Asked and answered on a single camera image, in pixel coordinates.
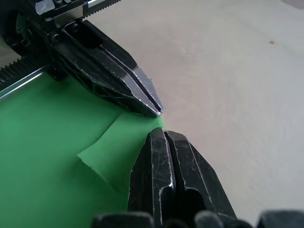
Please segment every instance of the green sheet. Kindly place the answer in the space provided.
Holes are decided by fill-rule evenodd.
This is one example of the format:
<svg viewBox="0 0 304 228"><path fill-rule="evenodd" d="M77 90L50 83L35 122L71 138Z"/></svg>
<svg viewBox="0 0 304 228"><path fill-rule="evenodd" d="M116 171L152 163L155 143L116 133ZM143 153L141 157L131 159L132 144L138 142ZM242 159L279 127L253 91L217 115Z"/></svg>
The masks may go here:
<svg viewBox="0 0 304 228"><path fill-rule="evenodd" d="M0 227L86 228L127 208L131 167L161 118L47 75L0 103Z"/></svg>

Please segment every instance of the screw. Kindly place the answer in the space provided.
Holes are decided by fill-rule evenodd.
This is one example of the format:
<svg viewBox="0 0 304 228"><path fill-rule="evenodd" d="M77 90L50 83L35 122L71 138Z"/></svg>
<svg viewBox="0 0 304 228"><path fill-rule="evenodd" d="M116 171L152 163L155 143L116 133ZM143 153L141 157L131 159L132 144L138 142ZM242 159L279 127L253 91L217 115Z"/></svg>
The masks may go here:
<svg viewBox="0 0 304 228"><path fill-rule="evenodd" d="M60 6L62 4L62 0L53 0L55 5Z"/></svg>
<svg viewBox="0 0 304 228"><path fill-rule="evenodd" d="M24 46L29 45L29 41L27 39L24 39L23 41L21 41L21 44L23 44Z"/></svg>
<svg viewBox="0 0 304 228"><path fill-rule="evenodd" d="M77 23L72 24L73 33L77 33L80 30L80 26Z"/></svg>
<svg viewBox="0 0 304 228"><path fill-rule="evenodd" d="M50 41L53 43L53 44L58 44L60 42L60 35L58 33L52 33L50 35Z"/></svg>

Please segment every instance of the green paper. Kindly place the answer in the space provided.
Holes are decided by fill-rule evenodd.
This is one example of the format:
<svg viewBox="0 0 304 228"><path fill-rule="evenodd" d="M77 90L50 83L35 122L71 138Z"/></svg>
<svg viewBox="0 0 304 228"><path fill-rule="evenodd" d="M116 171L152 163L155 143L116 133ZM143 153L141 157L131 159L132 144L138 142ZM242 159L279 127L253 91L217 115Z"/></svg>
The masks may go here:
<svg viewBox="0 0 304 228"><path fill-rule="evenodd" d="M124 198L129 194L129 171L148 132L163 126L161 118L122 114L94 145L78 156Z"/></svg>
<svg viewBox="0 0 304 228"><path fill-rule="evenodd" d="M0 227L85 228L98 213L126 210L131 166L148 131L162 125L72 78L29 84L0 103ZM98 154L97 174L77 157L89 152Z"/></svg>

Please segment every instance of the beige table surface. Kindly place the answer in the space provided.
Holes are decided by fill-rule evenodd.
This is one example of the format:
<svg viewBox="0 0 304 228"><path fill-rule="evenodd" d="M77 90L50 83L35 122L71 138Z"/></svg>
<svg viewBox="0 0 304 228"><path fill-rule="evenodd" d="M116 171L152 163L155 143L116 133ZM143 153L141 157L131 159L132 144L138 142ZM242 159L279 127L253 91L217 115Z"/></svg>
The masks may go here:
<svg viewBox="0 0 304 228"><path fill-rule="evenodd" d="M304 207L298 0L123 0L89 18L152 78L169 129L216 170L236 214ZM15 54L0 50L0 66Z"/></svg>

